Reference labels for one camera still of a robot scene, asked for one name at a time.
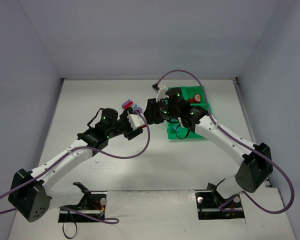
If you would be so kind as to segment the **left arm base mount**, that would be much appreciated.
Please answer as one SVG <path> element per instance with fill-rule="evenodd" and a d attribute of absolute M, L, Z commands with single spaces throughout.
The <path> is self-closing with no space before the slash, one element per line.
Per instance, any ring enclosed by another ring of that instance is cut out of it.
<path fill-rule="evenodd" d="M 72 223 L 74 220 L 76 223 L 97 223 L 96 221 L 87 218 L 85 216 L 82 216 L 78 213 L 75 213 L 73 211 L 70 211 L 68 213 L 68 211 L 63 208 L 76 210 L 78 212 L 81 212 L 93 218 L 104 219 L 106 204 L 107 204 L 106 192 L 92 192 L 90 196 L 90 200 L 87 200 L 87 202 L 84 205 L 79 203 L 77 205 L 63 206 L 62 209 L 59 210 L 57 222 Z"/>

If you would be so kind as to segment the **purple lego with red brick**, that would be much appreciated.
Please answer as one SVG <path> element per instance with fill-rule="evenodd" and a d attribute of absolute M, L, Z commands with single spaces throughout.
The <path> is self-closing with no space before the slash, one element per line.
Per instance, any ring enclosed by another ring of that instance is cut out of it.
<path fill-rule="evenodd" d="M 123 110 L 129 108 L 131 105 L 133 105 L 133 101 L 131 101 L 130 99 L 128 99 L 127 101 L 125 101 L 122 105 L 121 105 L 121 108 Z"/>

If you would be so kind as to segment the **teal printed purple lego stack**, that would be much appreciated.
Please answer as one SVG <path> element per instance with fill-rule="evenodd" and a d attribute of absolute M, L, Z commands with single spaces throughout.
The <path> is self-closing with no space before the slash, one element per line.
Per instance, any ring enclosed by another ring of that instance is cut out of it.
<path fill-rule="evenodd" d="M 133 113 L 142 113 L 143 112 L 143 110 L 142 110 L 142 108 L 141 107 L 139 107 L 137 104 L 132 104 L 131 105 L 131 107 L 132 107 L 132 112 Z"/>

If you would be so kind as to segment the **red white printed lego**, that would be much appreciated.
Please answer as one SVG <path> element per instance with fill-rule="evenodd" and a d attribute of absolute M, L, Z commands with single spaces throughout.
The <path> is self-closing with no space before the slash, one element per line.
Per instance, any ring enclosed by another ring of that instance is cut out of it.
<path fill-rule="evenodd" d="M 194 94 L 192 97 L 192 103 L 199 104 L 201 102 L 201 95 L 199 93 Z"/>

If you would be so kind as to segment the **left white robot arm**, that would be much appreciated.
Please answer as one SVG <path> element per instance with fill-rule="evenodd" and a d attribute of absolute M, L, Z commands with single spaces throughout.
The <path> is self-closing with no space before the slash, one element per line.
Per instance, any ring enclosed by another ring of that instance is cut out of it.
<path fill-rule="evenodd" d="M 106 154 L 109 140 L 124 136 L 132 140 L 150 124 L 149 118 L 138 110 L 128 108 L 122 114 L 112 108 L 101 108 L 99 122 L 77 135 L 77 139 L 48 162 L 14 174 L 8 201 L 30 223 L 39 220 L 48 210 L 74 207 L 85 209 L 92 200 L 91 191 L 80 182 L 70 189 L 57 191 L 54 186 L 64 176 L 96 154 Z"/>

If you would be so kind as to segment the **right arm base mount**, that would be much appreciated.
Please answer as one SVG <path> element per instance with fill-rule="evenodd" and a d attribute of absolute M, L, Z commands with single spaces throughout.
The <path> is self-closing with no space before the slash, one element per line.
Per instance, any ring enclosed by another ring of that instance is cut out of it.
<path fill-rule="evenodd" d="M 195 200 L 199 220 L 244 219 L 241 198 L 235 196 L 231 201 L 224 200 L 210 190 L 196 191 Z"/>

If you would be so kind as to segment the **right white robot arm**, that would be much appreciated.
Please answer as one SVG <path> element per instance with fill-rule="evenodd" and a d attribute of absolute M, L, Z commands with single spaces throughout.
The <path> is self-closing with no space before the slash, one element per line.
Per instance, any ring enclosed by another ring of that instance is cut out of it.
<path fill-rule="evenodd" d="M 230 130 L 223 133 L 224 126 L 210 117 L 206 109 L 199 105 L 191 105 L 185 100 L 181 88 L 167 88 L 163 84 L 154 84 L 152 87 L 156 92 L 156 98 L 147 101 L 144 112 L 148 124 L 173 120 L 188 132 L 214 143 L 239 166 L 236 174 L 215 187 L 223 199 L 242 191 L 254 193 L 273 172 L 272 165 L 259 156 L 263 154 L 268 158 L 271 157 L 270 148 L 266 144 L 256 145 Z"/>

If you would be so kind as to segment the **green divided sorting tray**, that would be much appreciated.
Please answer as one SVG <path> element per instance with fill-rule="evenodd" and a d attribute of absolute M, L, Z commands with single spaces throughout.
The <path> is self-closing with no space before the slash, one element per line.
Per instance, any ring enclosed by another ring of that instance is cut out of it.
<path fill-rule="evenodd" d="M 179 117 L 180 120 L 171 119 L 167 122 L 167 138 L 169 140 L 176 141 L 185 141 L 187 139 L 201 139 L 204 137 L 195 132 L 195 124 L 199 122 L 199 119 L 204 115 L 208 115 L 207 107 L 212 111 L 210 104 L 206 103 L 205 94 L 203 89 L 200 86 L 178 86 L 175 87 L 178 89 L 178 96 L 182 96 L 185 101 L 189 104 L 185 106 L 185 111 L 182 112 L 182 115 Z M 201 102 L 200 103 L 190 103 L 189 99 L 192 99 L 194 94 L 200 94 Z M 190 130 L 190 133 L 186 139 L 177 139 L 173 126 L 181 125 L 178 130 L 178 135 L 182 138 L 186 135 L 187 130 Z"/>

